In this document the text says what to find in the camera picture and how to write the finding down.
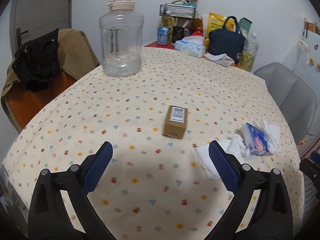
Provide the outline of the blue tissue pack wrapper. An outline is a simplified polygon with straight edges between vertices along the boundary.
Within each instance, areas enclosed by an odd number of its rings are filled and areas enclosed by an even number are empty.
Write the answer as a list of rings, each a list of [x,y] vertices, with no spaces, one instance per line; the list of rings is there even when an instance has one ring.
[[[242,135],[246,147],[249,149],[250,154],[255,155],[268,155],[270,152],[267,148],[267,141],[263,131],[256,128],[252,124],[245,123],[241,127]]]

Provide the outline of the white paper towel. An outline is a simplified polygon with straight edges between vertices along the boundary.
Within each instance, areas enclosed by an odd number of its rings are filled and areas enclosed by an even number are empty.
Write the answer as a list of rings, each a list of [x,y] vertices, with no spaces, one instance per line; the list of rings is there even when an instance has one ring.
[[[196,149],[200,163],[208,179],[219,180],[218,171],[229,171],[229,165],[223,152],[235,156],[239,163],[245,163],[251,156],[244,144],[244,139],[234,134],[230,139],[221,139],[212,144],[206,144]]]

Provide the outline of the small brown cardboard box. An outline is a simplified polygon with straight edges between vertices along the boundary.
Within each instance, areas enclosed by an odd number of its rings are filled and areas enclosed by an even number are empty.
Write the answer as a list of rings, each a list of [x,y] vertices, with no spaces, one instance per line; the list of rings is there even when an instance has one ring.
[[[170,105],[164,120],[162,135],[182,140],[187,130],[188,109]]]

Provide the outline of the white tissue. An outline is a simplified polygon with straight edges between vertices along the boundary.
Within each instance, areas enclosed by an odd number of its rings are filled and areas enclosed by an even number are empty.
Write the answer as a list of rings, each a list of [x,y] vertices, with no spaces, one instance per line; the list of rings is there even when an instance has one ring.
[[[280,128],[277,125],[269,124],[266,120],[261,121],[264,137],[267,143],[267,149],[271,154],[280,152]]]

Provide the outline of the white refrigerator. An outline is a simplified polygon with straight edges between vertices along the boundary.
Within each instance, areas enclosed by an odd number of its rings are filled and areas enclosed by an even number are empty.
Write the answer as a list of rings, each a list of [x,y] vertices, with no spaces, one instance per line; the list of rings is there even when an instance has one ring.
[[[303,34],[286,55],[283,65],[300,77],[316,94],[317,103],[313,123],[298,144],[299,155],[305,156],[319,138],[319,35]]]

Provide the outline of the clear bottle with green contents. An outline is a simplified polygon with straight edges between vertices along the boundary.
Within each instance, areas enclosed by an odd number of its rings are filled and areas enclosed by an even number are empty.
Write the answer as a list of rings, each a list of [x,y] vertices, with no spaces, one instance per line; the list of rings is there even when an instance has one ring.
[[[251,36],[246,39],[238,67],[247,72],[251,72],[253,63],[257,56],[259,49],[259,42],[257,41],[257,34],[251,33]]]

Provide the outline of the white papers on table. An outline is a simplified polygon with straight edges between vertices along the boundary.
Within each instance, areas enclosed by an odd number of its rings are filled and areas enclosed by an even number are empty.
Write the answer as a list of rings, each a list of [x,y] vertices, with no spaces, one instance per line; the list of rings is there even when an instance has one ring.
[[[215,62],[221,66],[229,67],[234,63],[234,60],[227,56],[226,54],[221,55],[212,55],[210,53],[206,53],[204,55],[205,59],[208,59],[209,61]]]

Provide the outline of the black garment on chair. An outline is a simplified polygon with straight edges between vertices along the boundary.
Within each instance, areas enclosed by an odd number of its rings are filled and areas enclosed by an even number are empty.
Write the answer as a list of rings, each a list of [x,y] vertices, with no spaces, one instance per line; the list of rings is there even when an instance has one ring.
[[[24,43],[16,51],[12,69],[27,91],[36,93],[47,89],[61,72],[58,34],[59,30],[55,29]]]

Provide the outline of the green tall box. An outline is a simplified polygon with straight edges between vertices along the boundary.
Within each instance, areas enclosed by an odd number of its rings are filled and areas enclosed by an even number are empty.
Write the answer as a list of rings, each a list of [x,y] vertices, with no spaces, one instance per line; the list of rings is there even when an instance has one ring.
[[[240,27],[240,30],[242,32],[242,35],[247,38],[248,35],[249,35],[249,31],[250,31],[250,28],[251,28],[251,25],[252,25],[252,21],[243,17],[240,19],[239,21],[239,27]]]

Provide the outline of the blue white tissue box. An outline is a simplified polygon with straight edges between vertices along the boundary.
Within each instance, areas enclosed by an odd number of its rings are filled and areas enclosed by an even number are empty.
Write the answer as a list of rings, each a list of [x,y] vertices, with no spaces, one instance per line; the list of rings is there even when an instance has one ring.
[[[175,42],[175,50],[202,58],[206,52],[203,36],[189,36]]]

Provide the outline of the red white bottle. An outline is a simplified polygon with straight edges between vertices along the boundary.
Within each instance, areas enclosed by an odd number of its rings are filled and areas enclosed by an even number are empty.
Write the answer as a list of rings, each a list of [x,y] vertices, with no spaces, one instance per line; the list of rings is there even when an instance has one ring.
[[[202,36],[203,37],[203,29],[196,28],[195,31],[192,33],[192,36]]]

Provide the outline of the black utensil holder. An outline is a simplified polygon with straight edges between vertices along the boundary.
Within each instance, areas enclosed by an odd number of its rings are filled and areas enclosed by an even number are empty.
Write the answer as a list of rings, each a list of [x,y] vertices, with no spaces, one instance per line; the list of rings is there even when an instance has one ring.
[[[180,41],[184,38],[184,28],[179,26],[173,26],[172,29],[172,43]]]

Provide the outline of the large clear water jug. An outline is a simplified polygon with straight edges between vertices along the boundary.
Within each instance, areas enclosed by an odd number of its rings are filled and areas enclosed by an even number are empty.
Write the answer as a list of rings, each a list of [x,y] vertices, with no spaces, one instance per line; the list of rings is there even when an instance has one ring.
[[[142,68],[144,17],[133,0],[111,0],[99,19],[102,68],[110,77],[126,77]]]

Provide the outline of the jar of yellow pickles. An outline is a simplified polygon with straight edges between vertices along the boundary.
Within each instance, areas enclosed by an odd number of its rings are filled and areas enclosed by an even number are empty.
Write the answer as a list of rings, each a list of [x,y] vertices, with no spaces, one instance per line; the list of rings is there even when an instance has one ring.
[[[162,16],[162,23],[163,27],[168,28],[168,43],[172,43],[172,32],[174,27],[175,19],[171,15],[171,11],[167,10],[165,14]]]

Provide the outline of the grey door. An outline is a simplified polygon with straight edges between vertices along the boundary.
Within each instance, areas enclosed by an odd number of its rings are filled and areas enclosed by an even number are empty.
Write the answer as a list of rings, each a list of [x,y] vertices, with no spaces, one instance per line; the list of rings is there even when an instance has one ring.
[[[12,0],[10,11],[11,52],[25,42],[55,29],[72,26],[71,0]]]

